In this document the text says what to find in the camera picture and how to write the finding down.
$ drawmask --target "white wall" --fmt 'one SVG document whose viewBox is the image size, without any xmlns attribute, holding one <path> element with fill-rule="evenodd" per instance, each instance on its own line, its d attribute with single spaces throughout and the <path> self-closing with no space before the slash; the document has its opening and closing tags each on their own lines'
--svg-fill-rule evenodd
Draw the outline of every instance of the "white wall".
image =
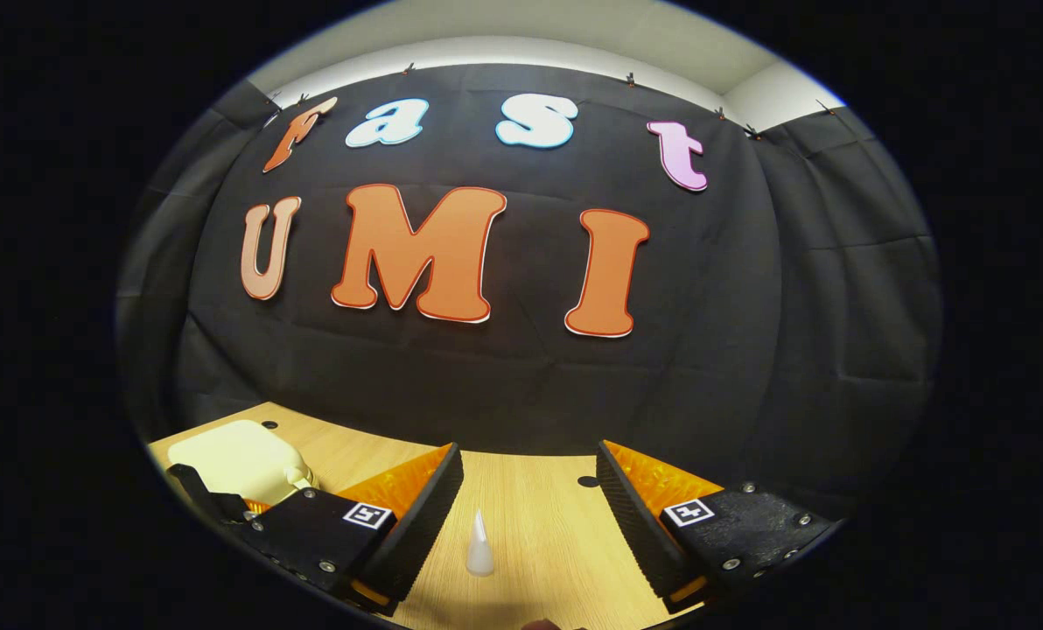
<svg viewBox="0 0 1043 630">
<path fill-rule="evenodd" d="M 794 120 L 814 112 L 824 112 L 845 103 L 800 69 L 778 62 L 757 72 L 725 95 L 728 111 L 735 118 L 761 131 L 763 128 Z"/>
<path fill-rule="evenodd" d="M 845 104 L 800 69 L 782 60 L 743 80 L 726 95 L 717 95 L 664 69 L 650 67 L 613 52 L 562 41 L 496 35 L 422 41 L 368 52 L 302 76 L 269 94 L 280 91 L 274 100 L 285 107 L 299 100 L 300 95 L 321 95 L 343 84 L 394 74 L 409 67 L 410 63 L 416 64 L 415 68 L 486 63 L 530 64 L 578 69 L 614 79 L 625 79 L 627 73 L 634 72 L 637 83 L 689 100 L 707 111 L 725 107 L 729 120 L 750 124 L 757 130 L 821 112 L 818 100 L 829 108 Z"/>
<path fill-rule="evenodd" d="M 448 67 L 463 64 L 527 64 L 539 67 L 568 68 L 590 72 L 614 79 L 625 79 L 634 73 L 634 82 L 689 100 L 714 111 L 724 106 L 729 118 L 730 108 L 725 99 L 713 91 L 692 80 L 671 74 L 664 69 L 650 67 L 642 62 L 599 51 L 564 41 L 534 40 L 529 37 L 454 37 L 447 40 L 421 41 L 418 44 L 395 46 L 385 51 L 368 52 L 351 59 L 321 69 L 280 88 L 276 104 L 287 106 L 304 95 L 320 93 L 342 84 L 394 74 L 416 64 L 415 68 Z"/>
</svg>

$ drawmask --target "wooden table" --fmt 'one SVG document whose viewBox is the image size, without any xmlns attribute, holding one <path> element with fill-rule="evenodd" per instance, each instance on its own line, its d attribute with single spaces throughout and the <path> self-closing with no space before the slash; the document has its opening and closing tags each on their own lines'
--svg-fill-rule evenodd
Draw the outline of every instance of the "wooden table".
<svg viewBox="0 0 1043 630">
<path fill-rule="evenodd" d="M 265 403 L 149 447 L 168 467 L 174 442 L 239 419 L 277 422 L 272 431 L 300 451 L 321 489 L 333 493 L 440 446 L 362 433 Z M 577 482 L 595 475 L 595 456 L 462 456 L 463 485 L 393 622 L 415 630 L 517 630 L 550 619 L 562 630 L 630 630 L 675 616 L 638 571 L 602 490 Z M 494 555 L 489 578 L 475 578 L 465 566 L 477 509 Z"/>
</svg>

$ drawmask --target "small cone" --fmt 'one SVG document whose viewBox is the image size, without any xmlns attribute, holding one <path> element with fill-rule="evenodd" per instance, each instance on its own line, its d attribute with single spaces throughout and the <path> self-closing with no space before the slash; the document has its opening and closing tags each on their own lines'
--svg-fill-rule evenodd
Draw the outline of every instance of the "small cone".
<svg viewBox="0 0 1043 630">
<path fill-rule="evenodd" d="M 466 548 L 466 571 L 477 578 L 488 577 L 494 572 L 494 557 L 490 543 L 486 541 L 486 526 L 482 525 L 482 510 L 475 514 L 475 527 L 470 528 L 470 546 Z"/>
</svg>

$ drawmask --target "black fabric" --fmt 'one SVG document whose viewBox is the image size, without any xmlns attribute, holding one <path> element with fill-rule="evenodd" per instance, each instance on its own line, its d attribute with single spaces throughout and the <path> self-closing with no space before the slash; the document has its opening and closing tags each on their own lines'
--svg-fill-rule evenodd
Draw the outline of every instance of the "black fabric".
<svg viewBox="0 0 1043 630">
<path fill-rule="evenodd" d="M 568 143 L 498 140 L 503 100 L 526 92 L 579 105 Z M 153 438 L 263 399 L 379 435 L 501 454 L 589 454 L 606 438 L 707 479 L 769 483 L 840 518 L 913 431 L 941 331 L 937 263 L 908 185 L 846 108 L 754 140 L 650 89 L 498 64 L 378 77 L 300 107 L 332 95 L 338 104 L 285 164 L 262 174 L 301 112 L 294 106 L 225 175 L 188 260 L 186 316 L 168 322 L 181 328 L 176 422 L 157 422 Z M 345 146 L 366 112 L 405 97 L 429 100 L 420 135 Z M 694 166 L 706 191 L 665 175 L 646 130 L 665 120 L 701 141 Z M 384 298 L 368 311 L 331 302 L 350 228 L 346 193 L 373 183 L 396 185 L 414 227 L 451 188 L 506 195 L 486 244 L 488 322 L 426 318 L 412 299 L 398 312 Z M 258 301 L 238 273 L 242 218 L 290 195 L 302 205 L 285 277 L 274 298 Z M 650 227 L 629 296 L 634 331 L 622 339 L 582 338 L 562 323 L 588 257 L 579 215 L 592 208 Z M 144 342 L 168 355 L 171 339 Z"/>
<path fill-rule="evenodd" d="M 171 378 L 194 252 L 235 156 L 275 112 L 246 80 L 229 89 L 177 141 L 134 209 L 117 285 L 118 367 L 129 415 L 147 439 L 174 433 L 187 417 L 174 405 Z M 219 371 L 217 379 L 222 389 L 202 415 L 257 399 L 238 386 L 242 399 L 226 402 L 237 375 Z"/>
</svg>

